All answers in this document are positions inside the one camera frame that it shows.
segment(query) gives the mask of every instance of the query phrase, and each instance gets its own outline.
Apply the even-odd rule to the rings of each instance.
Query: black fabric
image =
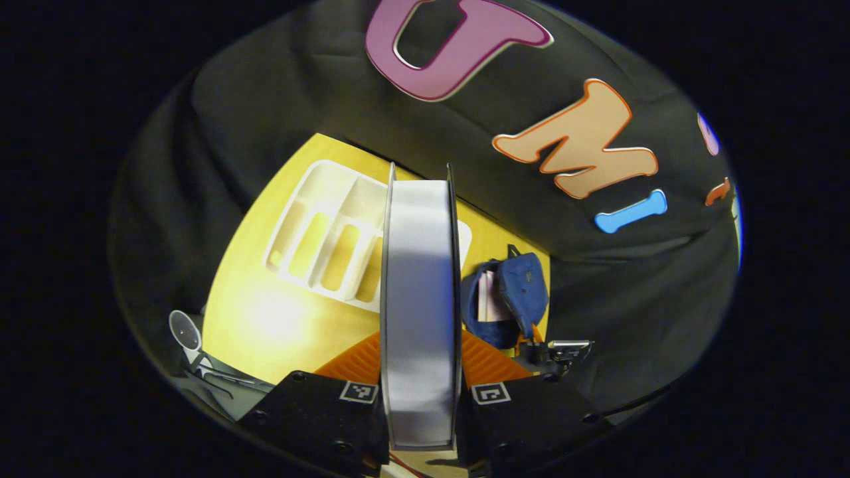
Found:
[[[734,182],[723,150],[708,153],[695,108],[655,68],[566,15],[503,3],[544,25],[555,43],[508,48],[438,103],[402,93],[368,60],[364,38],[374,0],[312,3],[181,82],[127,156],[111,212],[116,290],[144,349],[177,372],[180,351],[167,313],[203,306],[245,212],[318,132],[430,179],[443,179],[451,162],[460,198],[546,249],[547,338],[597,341],[592,358],[570,373],[596,407],[646,395],[691,367],[717,330],[737,268],[732,195],[711,208],[703,204],[723,177]],[[459,15],[452,2],[420,10],[399,42],[414,64],[427,61]],[[651,149],[659,172],[578,201],[537,164],[501,155],[490,140],[574,103],[591,77],[610,84],[632,109],[610,147]],[[615,234],[592,222],[596,213],[656,188],[666,194],[665,214]]]

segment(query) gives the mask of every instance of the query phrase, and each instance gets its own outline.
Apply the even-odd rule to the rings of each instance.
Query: orange gripper pad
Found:
[[[531,376],[523,366],[465,330],[461,347],[467,388]],[[315,374],[361,384],[377,384],[380,371],[381,334],[375,332],[334,357]]]
[[[511,360],[511,357],[465,330],[461,356],[467,388],[531,376],[531,372]]]
[[[381,333],[375,332],[331,359],[316,375],[377,385],[381,372]]]

